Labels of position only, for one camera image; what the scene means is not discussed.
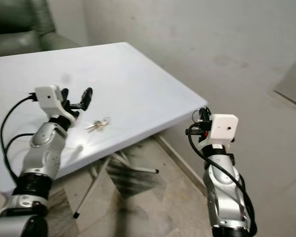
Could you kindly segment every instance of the white table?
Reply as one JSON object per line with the keys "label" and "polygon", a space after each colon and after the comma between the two keys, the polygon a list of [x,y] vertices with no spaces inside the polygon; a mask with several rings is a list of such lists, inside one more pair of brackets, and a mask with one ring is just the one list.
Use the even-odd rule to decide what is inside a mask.
{"label": "white table", "polygon": [[[164,130],[204,106],[205,100],[154,64],[131,45],[121,42],[90,47],[0,57],[0,125],[7,111],[36,86],[68,88],[68,99],[80,101],[93,88],[92,102],[68,130],[57,177]],[[84,128],[111,117],[104,132]],[[37,102],[25,102],[8,119],[5,144],[20,133],[36,132],[46,115]],[[8,153],[18,174],[29,149],[29,138],[16,140]],[[0,147],[0,192],[14,189]]]}

